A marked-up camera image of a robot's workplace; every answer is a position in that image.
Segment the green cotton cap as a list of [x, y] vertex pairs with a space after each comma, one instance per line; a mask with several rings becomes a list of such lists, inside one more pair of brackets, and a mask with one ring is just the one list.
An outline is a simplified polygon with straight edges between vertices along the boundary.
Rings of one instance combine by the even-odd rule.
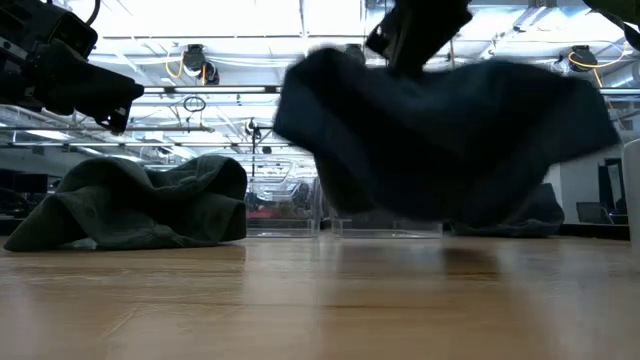
[[103, 250], [212, 247], [247, 235], [245, 169], [205, 155], [167, 171], [121, 158], [72, 168], [9, 236], [12, 252], [90, 239]]

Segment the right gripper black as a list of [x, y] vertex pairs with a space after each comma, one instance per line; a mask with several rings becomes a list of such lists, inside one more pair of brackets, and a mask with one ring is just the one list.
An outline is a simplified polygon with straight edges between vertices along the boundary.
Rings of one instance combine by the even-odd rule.
[[414, 76], [472, 19], [471, 0], [394, 0], [365, 45], [390, 61], [397, 75]]

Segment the black table edge rail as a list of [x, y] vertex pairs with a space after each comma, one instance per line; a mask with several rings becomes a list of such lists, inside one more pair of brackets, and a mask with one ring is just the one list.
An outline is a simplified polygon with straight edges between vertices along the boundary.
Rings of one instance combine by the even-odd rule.
[[563, 224], [558, 230], [558, 235], [620, 241], [630, 240], [630, 231], [627, 225]]

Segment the long ceiling light bar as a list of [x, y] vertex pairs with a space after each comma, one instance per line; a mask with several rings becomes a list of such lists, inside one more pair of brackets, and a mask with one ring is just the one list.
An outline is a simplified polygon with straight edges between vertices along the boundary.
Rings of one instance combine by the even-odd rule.
[[279, 94], [280, 86], [176, 86], [146, 87], [144, 94]]

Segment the black monitor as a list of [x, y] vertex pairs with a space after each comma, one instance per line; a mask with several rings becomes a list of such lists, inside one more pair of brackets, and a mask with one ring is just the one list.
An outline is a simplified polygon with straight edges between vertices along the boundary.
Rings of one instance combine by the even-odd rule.
[[17, 173], [13, 178], [12, 189], [16, 193], [45, 194], [49, 190], [47, 174]]

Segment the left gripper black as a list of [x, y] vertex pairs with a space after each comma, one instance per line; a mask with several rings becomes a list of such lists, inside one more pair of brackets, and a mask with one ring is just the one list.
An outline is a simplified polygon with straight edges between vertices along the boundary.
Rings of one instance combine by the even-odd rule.
[[[40, 111], [44, 104], [60, 114], [76, 110], [123, 133], [131, 104], [144, 87], [90, 64], [59, 40], [36, 47], [55, 19], [52, 0], [0, 0], [0, 105]], [[33, 80], [26, 67], [35, 47]]]

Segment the clear plastic bin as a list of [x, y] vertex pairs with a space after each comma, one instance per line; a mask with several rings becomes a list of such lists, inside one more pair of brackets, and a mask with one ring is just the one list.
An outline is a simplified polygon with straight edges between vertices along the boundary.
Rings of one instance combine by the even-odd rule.
[[322, 189], [310, 157], [253, 157], [245, 195], [250, 237], [313, 238], [320, 231]]
[[341, 238], [428, 239], [439, 238], [443, 225], [438, 222], [415, 222], [384, 211], [331, 216], [331, 228]]

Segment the blue denim cap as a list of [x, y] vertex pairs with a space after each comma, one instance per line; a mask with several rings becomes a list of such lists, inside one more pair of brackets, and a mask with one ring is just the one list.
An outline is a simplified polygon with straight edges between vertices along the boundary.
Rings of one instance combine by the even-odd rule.
[[549, 169], [620, 141], [589, 82], [508, 61], [400, 76], [332, 48], [286, 73], [274, 132], [310, 152], [332, 207], [484, 227]]
[[452, 223], [451, 231], [457, 236], [545, 238], [555, 235], [565, 220], [553, 186], [542, 183], [523, 205], [502, 223], [473, 228]]

